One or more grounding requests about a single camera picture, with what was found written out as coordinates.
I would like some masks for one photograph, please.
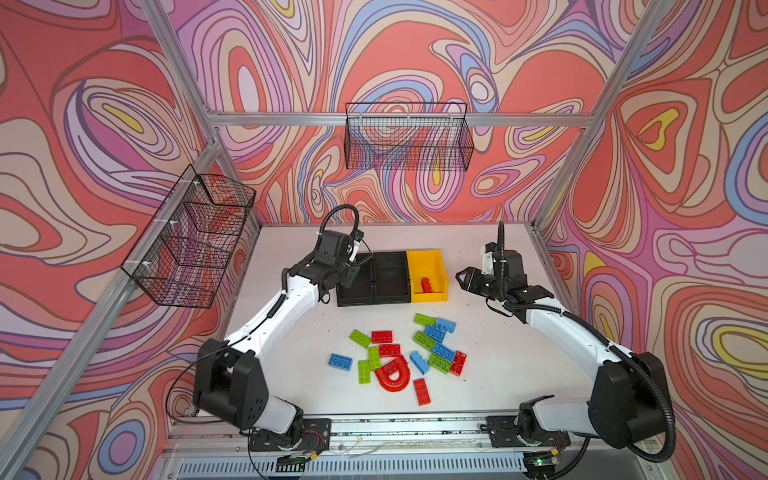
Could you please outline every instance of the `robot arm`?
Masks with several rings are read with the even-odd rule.
[[[325,230],[328,219],[342,209],[355,215],[352,233]],[[269,430],[284,445],[298,441],[303,412],[270,394],[260,360],[337,283],[349,285],[354,281],[368,260],[355,261],[362,241],[357,227],[355,207],[341,205],[331,210],[320,225],[315,249],[283,270],[282,288],[268,304],[224,341],[209,339],[201,346],[192,397],[196,407],[241,430]]]
[[[486,298],[488,308],[544,333],[592,379],[589,399],[542,396],[520,405],[518,434],[525,441],[546,438],[546,432],[574,432],[597,436],[607,444],[650,462],[664,462],[674,452],[674,414],[661,361],[651,353],[637,355],[611,342],[593,326],[568,312],[541,286],[529,286],[522,258],[504,249],[504,225],[497,243],[482,253],[483,268],[469,267],[456,274],[462,289]],[[503,310],[490,302],[501,304]],[[662,451],[648,454],[634,446],[665,433]]]

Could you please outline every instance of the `ventilation grille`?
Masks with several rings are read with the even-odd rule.
[[[253,458],[265,476],[295,476],[281,472],[274,457]],[[518,452],[435,453],[406,455],[321,455],[305,465],[303,477],[339,475],[397,475],[408,473],[509,473],[525,472],[523,454]],[[182,461],[178,479],[224,480],[253,478],[255,472],[246,458],[186,458]]]

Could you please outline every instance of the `blue lego brick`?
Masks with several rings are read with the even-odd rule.
[[[453,357],[456,355],[453,351],[446,349],[441,343],[436,343],[435,346],[432,347],[432,353],[440,355],[449,362],[453,362]]]
[[[328,365],[337,369],[346,370],[348,372],[352,368],[352,359],[350,359],[348,356],[341,356],[332,353],[331,360],[328,362]]]
[[[456,331],[456,322],[451,322],[450,320],[437,318],[435,319],[435,327],[438,330],[442,330],[443,332],[454,333]]]
[[[445,338],[445,332],[436,329],[434,326],[425,326],[424,333],[426,333],[429,338],[435,340],[437,343],[442,343],[443,339]]]
[[[419,355],[419,352],[411,353],[411,362],[413,365],[416,366],[417,369],[424,375],[429,371],[429,365],[427,365],[427,362],[424,361],[421,355]]]

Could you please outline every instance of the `green lego brick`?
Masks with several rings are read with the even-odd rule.
[[[440,370],[443,373],[448,373],[451,371],[451,363],[436,353],[433,353],[429,356],[427,364],[435,367],[437,370]]]
[[[435,340],[429,338],[426,334],[424,334],[424,332],[416,332],[416,334],[413,336],[413,341],[423,346],[430,352],[432,351],[433,348],[435,348],[435,344],[437,343]]]
[[[421,313],[417,313],[416,314],[416,318],[413,319],[413,322],[414,323],[418,323],[419,325],[423,325],[423,326],[427,326],[427,325],[435,326],[435,319],[434,318],[432,318],[430,316],[427,316],[427,315],[422,315]]]
[[[363,383],[371,383],[371,369],[368,364],[368,360],[360,360],[357,363],[357,376],[360,381],[360,385]]]
[[[350,335],[349,338],[352,339],[354,343],[357,343],[364,349],[367,349],[368,345],[371,344],[370,337],[363,335],[361,332],[358,332],[357,330],[352,332],[352,335]]]
[[[382,368],[382,360],[379,357],[379,347],[371,346],[368,348],[368,367],[371,372]]]

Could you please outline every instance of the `yellow plastic bin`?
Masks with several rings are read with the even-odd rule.
[[[448,300],[448,276],[440,250],[409,250],[408,271],[411,277],[411,303],[445,302]],[[422,278],[429,279],[432,293],[422,290]]]

